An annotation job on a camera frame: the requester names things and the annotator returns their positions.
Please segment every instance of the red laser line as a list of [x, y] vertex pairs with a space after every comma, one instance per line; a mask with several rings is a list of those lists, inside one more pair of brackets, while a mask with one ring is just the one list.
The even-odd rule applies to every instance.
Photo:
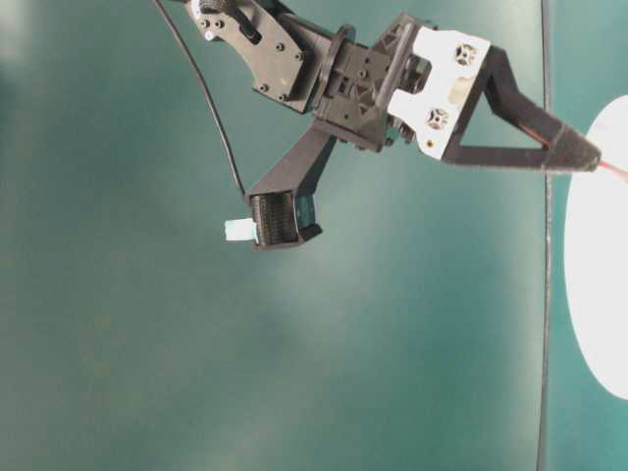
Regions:
[[628, 182], [628, 172], [620, 169], [619, 167], [615, 167], [612, 164], [609, 164], [608, 162], [605, 162], [604, 160], [602, 160], [600, 162], [600, 167], [602, 167], [603, 169], [607, 169], [610, 170], [612, 172], [614, 172], [616, 175], [618, 175], [619, 177], [621, 177], [622, 179], [624, 179], [626, 182]]

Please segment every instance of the white connector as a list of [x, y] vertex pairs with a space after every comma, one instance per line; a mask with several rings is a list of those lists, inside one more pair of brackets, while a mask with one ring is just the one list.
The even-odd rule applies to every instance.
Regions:
[[255, 240], [259, 243], [259, 239], [257, 238], [257, 224], [255, 224], [255, 221], [251, 218], [226, 221], [225, 236], [228, 241], [232, 242]]

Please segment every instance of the green backdrop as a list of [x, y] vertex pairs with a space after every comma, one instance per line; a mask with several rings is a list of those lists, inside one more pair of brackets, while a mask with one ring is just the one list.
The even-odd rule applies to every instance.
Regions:
[[[543, 99], [538, 0], [289, 4], [367, 43], [403, 10], [484, 36]], [[251, 184], [311, 118], [171, 8]], [[527, 142], [484, 104], [468, 141]], [[148, 0], [3, 1], [0, 469], [534, 469], [543, 176], [340, 146], [326, 233], [275, 253], [223, 242], [232, 186]]]
[[[604, 106], [628, 94], [624, 60], [628, 3], [549, 3], [552, 108], [587, 132]], [[628, 401], [613, 397], [597, 383], [571, 326], [562, 244], [569, 179], [554, 178], [553, 187], [547, 469], [628, 469]]]

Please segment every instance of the black plastic bracket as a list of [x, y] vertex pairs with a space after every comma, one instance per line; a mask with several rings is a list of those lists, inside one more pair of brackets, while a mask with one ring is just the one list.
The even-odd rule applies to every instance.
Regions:
[[316, 122], [246, 194], [257, 224], [255, 250], [296, 247], [321, 234], [314, 193], [337, 139]]
[[[471, 116], [486, 93], [493, 112], [541, 144], [538, 149], [461, 145]], [[600, 163], [600, 150], [523, 95], [505, 51], [492, 46], [484, 67], [460, 114], [443, 161], [453, 165], [502, 167], [552, 172], [590, 172]]]

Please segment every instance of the white disc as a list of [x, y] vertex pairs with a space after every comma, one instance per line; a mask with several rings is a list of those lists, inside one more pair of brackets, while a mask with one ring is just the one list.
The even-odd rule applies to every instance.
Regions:
[[[628, 169], [628, 96], [604, 108], [588, 138], [605, 162]], [[608, 168], [573, 177], [565, 279], [589, 368], [609, 392], [628, 399], [628, 182]]]

